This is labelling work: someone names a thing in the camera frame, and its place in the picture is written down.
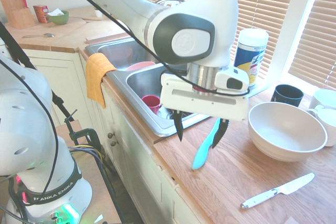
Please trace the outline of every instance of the box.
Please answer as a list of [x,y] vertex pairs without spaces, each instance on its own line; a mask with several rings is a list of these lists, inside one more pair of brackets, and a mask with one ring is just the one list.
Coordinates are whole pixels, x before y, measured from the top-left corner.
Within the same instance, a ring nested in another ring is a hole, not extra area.
[[34,11],[36,13],[37,20],[40,23],[50,22],[49,17],[47,16],[47,13],[49,12],[48,6],[46,6],[46,5],[34,5],[33,8],[34,8]]

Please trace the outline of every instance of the red cup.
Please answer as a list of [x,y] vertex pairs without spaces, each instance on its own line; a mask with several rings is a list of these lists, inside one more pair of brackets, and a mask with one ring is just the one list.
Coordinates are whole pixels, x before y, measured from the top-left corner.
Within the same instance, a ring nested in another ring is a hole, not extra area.
[[155,95],[145,95],[141,100],[157,115],[161,108],[160,98]]

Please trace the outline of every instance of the mug handle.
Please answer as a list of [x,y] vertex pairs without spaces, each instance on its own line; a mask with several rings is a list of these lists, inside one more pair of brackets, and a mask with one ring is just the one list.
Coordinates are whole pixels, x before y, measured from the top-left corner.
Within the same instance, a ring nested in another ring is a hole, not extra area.
[[307,110],[307,112],[308,112],[309,114],[311,114],[312,116],[314,116],[315,118],[317,118],[317,112],[318,112],[319,110],[321,110],[321,109],[324,109],[324,106],[321,105],[321,104],[319,104],[319,105],[317,105],[314,109],[309,109],[309,110]]

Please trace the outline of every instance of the black mug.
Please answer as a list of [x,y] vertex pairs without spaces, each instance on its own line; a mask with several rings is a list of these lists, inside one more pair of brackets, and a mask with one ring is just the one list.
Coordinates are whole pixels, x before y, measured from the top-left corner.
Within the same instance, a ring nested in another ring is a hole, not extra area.
[[287,84],[277,85],[271,102],[282,102],[298,107],[303,98],[303,92]]

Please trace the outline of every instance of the green light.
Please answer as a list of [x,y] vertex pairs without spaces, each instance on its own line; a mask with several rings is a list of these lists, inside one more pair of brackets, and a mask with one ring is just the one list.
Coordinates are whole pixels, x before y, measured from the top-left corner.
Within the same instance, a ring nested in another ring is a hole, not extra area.
[[72,207],[72,205],[66,203],[63,205],[63,209],[70,219],[69,223],[77,224],[79,221],[79,213]]

